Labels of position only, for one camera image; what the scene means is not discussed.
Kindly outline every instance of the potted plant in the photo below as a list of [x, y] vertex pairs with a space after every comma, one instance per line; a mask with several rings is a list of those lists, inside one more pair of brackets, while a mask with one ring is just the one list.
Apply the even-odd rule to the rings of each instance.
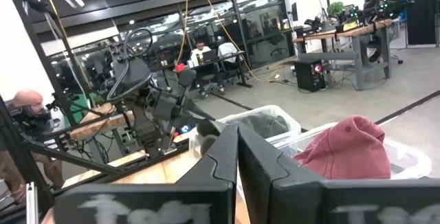
[[342, 12], [344, 8], [344, 4], [341, 1], [335, 1], [330, 4], [327, 8], [327, 12], [329, 13], [329, 17], [324, 22], [322, 26], [322, 31], [330, 31], [335, 29], [335, 26], [338, 25], [338, 15]]

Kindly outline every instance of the laptop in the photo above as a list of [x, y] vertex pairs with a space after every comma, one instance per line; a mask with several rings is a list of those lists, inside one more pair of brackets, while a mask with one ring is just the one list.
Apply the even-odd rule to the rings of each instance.
[[212, 49], [209, 52], [204, 52], [202, 55], [204, 63], [210, 63], [219, 59], [219, 57], [217, 56], [217, 51], [215, 49]]

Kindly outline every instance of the red object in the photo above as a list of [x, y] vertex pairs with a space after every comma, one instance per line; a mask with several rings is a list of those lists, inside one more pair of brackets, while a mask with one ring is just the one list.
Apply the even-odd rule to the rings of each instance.
[[327, 179], [390, 179], [384, 138], [378, 125], [354, 116], [323, 131], [294, 159]]
[[176, 65], [175, 69], [176, 69], [176, 72], [179, 73], [185, 69], [185, 65], [183, 63], [180, 63], [180, 64]]

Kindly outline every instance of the gray floor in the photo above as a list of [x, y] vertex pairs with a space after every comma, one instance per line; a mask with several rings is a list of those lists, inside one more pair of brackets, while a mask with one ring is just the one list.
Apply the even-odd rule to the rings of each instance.
[[[391, 47], [402, 48], [404, 45], [403, 37], [393, 41]], [[267, 72], [266, 69], [258, 70], [256, 72], [258, 79], [252, 77], [249, 81], [254, 85], [252, 89], [227, 85], [225, 97], [251, 108], [269, 104], [278, 105], [306, 129], [338, 122], [350, 115], [363, 115], [375, 122], [439, 90], [436, 76], [440, 71], [440, 49], [403, 49], [394, 50], [392, 53], [404, 60], [404, 64], [398, 65], [394, 62], [392, 78], [386, 82], [381, 71], [370, 75], [368, 87], [371, 89], [366, 91], [353, 89], [349, 80], [355, 82], [354, 77], [349, 77], [349, 80], [339, 84], [340, 89], [327, 89], [316, 93], [304, 93], [294, 86], [268, 82], [273, 80], [276, 74], [280, 75], [280, 79], [286, 78], [295, 82], [293, 73], [286, 67], [273, 72]], [[338, 81], [342, 79], [343, 73], [336, 73], [333, 77]], [[171, 86], [176, 84], [172, 80], [170, 83]], [[215, 118], [246, 111], [213, 95], [204, 100], [196, 99], [196, 103]], [[433, 164], [432, 177], [440, 177], [440, 157], [437, 156], [440, 148], [436, 141], [437, 136], [440, 135], [440, 130], [437, 128], [440, 111], [437, 104], [440, 104], [440, 99], [426, 103], [383, 125], [386, 135], [391, 139], [419, 149], [430, 156]], [[98, 140], [104, 144], [104, 147], [110, 147], [110, 140], [107, 138], [99, 137]], [[121, 154], [114, 142], [109, 149], [109, 158], [114, 160], [120, 157]], [[86, 170], [68, 163], [63, 164], [65, 179]]]

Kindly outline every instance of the white shirt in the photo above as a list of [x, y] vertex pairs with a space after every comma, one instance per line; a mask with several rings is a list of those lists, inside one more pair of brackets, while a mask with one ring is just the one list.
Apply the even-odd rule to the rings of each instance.
[[197, 62], [197, 55], [199, 55], [200, 59], [202, 59], [204, 57], [203, 53], [209, 52], [210, 50], [211, 49], [208, 46], [204, 46], [202, 50], [195, 48], [191, 54], [191, 61], [197, 66], [199, 64], [199, 62]]
[[[231, 42], [227, 42], [227, 43], [221, 44], [219, 46], [219, 58], [227, 57], [227, 56], [230, 56], [231, 54], [235, 54], [237, 52], [238, 52], [238, 50], [236, 49], [234, 44]], [[230, 63], [235, 63], [235, 57], [228, 58], [225, 61], [228, 61]]]

